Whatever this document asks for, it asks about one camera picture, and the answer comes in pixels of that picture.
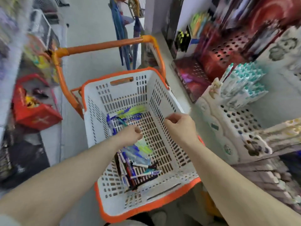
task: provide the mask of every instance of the shopping basket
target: shopping basket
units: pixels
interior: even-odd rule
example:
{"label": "shopping basket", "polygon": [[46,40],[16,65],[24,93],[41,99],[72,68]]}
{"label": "shopping basket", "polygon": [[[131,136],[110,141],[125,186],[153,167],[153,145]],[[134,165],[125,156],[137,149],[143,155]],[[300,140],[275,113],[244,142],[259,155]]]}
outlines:
{"label": "shopping basket", "polygon": [[[68,90],[59,58],[142,42],[153,45],[159,61],[159,71],[148,67],[113,73]],[[147,108],[142,118],[131,124],[137,124],[141,128],[147,144],[154,151],[152,162],[158,161],[162,173],[153,181],[139,186],[136,191],[125,193],[115,161],[112,160],[95,183],[96,197],[104,220],[115,223],[137,213],[158,208],[182,196],[200,182],[189,157],[171,139],[163,124],[164,118],[169,114],[183,110],[165,83],[165,66],[157,42],[152,36],[60,48],[53,52],[52,60],[57,68],[64,95],[85,121],[89,147],[110,136],[106,122],[107,114],[136,105],[145,105]],[[82,101],[74,97],[74,91],[80,92]],[[114,122],[114,125],[117,131],[122,129],[117,122]],[[141,174],[144,171],[139,168],[136,172]]]}

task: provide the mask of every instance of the store aisle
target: store aisle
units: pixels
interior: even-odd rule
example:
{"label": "store aisle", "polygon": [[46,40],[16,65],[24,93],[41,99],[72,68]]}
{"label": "store aisle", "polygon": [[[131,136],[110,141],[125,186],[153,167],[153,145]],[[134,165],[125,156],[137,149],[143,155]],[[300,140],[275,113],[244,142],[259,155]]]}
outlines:
{"label": "store aisle", "polygon": [[[66,2],[70,7],[60,8],[60,11],[65,23],[70,25],[67,31],[68,47],[116,40],[108,7],[109,0],[66,0]],[[125,70],[121,66],[117,48],[73,55],[67,58],[66,63],[67,71],[64,75],[69,88],[79,87],[88,79]],[[84,122],[64,96],[63,117],[62,160],[88,147]],[[93,189],[89,190],[61,221],[62,226],[103,224]]]}

